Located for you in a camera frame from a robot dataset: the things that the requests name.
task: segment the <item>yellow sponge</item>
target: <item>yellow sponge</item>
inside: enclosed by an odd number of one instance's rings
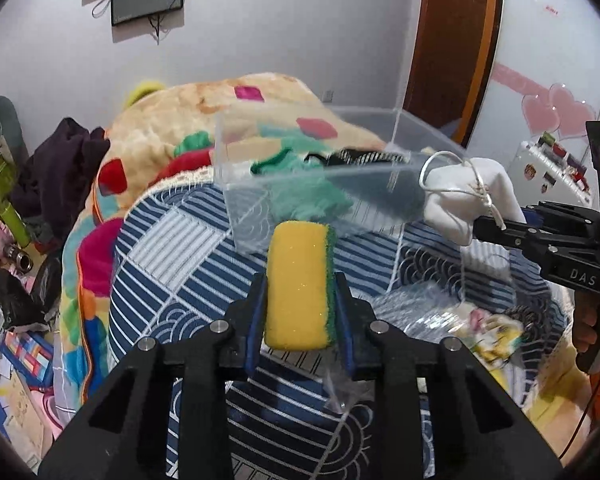
[[[333,341],[333,245],[325,225],[289,221],[276,227],[267,263],[264,341],[270,348],[317,350]]]

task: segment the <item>white wall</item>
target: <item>white wall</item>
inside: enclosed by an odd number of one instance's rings
[[[404,53],[402,54],[402,68],[398,79],[398,91],[395,99],[395,107],[402,108],[404,98],[407,95],[407,85],[413,63],[413,54],[416,48],[416,37],[418,35],[418,20],[420,19],[420,6],[422,0],[411,0],[409,2],[409,14],[407,16],[407,30],[404,40]]]
[[[156,45],[146,20],[110,26],[97,0],[7,0],[0,94],[30,150],[58,121],[107,126],[141,80],[167,85],[254,72],[299,77],[334,104],[393,107],[411,0],[186,0]]]
[[[547,89],[564,84],[600,114],[600,17],[587,0],[504,0],[494,61]],[[522,97],[490,80],[468,146],[471,156],[509,165],[520,143],[531,138]],[[578,158],[585,155],[586,137],[558,140]]]

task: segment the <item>hand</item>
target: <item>hand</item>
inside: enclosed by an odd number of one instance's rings
[[[578,352],[586,352],[598,339],[593,327],[598,321],[600,296],[590,292],[575,293],[573,310],[573,345]]]

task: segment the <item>door frame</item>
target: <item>door frame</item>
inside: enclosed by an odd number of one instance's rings
[[[500,19],[502,17],[503,0],[487,0],[484,27],[482,29],[482,38],[478,57],[472,76],[471,85],[467,94],[467,99],[462,110],[462,117],[458,129],[455,131],[452,140],[467,147],[469,139],[474,130],[475,122],[480,112],[480,106],[484,98],[487,83],[491,76],[491,68],[495,57],[496,45],[498,43],[498,34],[500,31]],[[418,31],[416,34],[415,46],[413,49],[413,60],[407,83],[407,91],[404,97],[402,108],[408,110],[414,93],[413,72],[423,54],[424,27],[426,26],[426,15],[429,7],[429,0],[422,0],[420,4],[420,15],[418,17]]]

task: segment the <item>wooden door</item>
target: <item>wooden door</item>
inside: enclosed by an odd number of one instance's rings
[[[484,95],[501,7],[502,0],[422,0],[404,109],[451,129],[462,144]]]

